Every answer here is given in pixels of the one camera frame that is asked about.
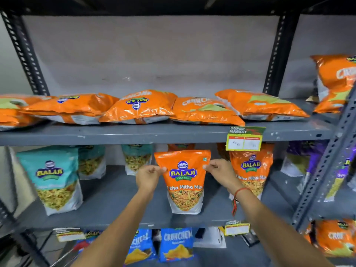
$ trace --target person's left arm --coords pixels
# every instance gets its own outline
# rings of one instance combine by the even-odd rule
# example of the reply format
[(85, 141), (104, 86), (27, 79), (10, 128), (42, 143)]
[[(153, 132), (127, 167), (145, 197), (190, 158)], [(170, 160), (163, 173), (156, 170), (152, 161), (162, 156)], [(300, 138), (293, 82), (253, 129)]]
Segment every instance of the person's left arm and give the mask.
[(131, 242), (166, 168), (143, 166), (136, 174), (138, 191), (122, 213), (78, 257), (72, 267), (123, 266)]

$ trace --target forearm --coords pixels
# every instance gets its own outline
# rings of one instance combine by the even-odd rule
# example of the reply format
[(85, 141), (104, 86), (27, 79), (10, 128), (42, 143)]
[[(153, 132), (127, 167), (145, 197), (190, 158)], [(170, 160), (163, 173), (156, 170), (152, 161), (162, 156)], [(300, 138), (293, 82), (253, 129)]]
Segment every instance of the forearm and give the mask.
[(276, 266), (333, 266), (320, 251), (270, 211), (251, 191), (241, 190), (236, 198), (247, 221)]
[(123, 266), (149, 197), (138, 191), (116, 220), (74, 262), (73, 267)]

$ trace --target hand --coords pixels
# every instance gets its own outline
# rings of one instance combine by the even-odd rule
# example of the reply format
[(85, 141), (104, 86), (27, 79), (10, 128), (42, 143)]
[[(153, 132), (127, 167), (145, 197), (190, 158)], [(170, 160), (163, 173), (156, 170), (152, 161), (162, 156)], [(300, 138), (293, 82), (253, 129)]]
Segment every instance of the hand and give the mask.
[(208, 165), (203, 165), (203, 169), (210, 172), (231, 194), (234, 194), (236, 190), (244, 187), (243, 183), (236, 178), (231, 162), (225, 159), (210, 160)]
[(158, 178), (167, 170), (166, 167), (145, 165), (140, 167), (136, 173), (136, 184), (139, 188), (139, 193), (143, 193), (152, 199), (154, 190), (158, 184)]

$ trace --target person's left hand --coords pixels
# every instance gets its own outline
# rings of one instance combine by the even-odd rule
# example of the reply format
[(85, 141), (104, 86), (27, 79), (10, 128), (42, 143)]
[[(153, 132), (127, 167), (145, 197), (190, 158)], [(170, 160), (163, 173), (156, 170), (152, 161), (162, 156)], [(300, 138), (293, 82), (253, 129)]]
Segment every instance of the person's left hand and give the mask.
[(159, 166), (145, 165), (140, 167), (136, 173), (136, 184), (139, 188), (139, 193), (144, 193), (152, 199), (154, 190), (158, 184), (158, 178), (167, 170), (166, 167), (160, 168)]

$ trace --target person's right arm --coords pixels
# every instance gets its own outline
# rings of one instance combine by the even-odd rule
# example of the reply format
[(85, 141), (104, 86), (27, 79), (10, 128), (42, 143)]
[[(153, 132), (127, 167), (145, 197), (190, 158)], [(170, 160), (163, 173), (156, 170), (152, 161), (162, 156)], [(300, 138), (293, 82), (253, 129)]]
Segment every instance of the person's right arm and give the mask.
[[(242, 182), (236, 178), (231, 163), (224, 159), (211, 160), (204, 169), (210, 172), (231, 194), (244, 187)], [(334, 266), (292, 226), (270, 211), (251, 191), (246, 189), (239, 191), (236, 199), (247, 221), (276, 266)]]

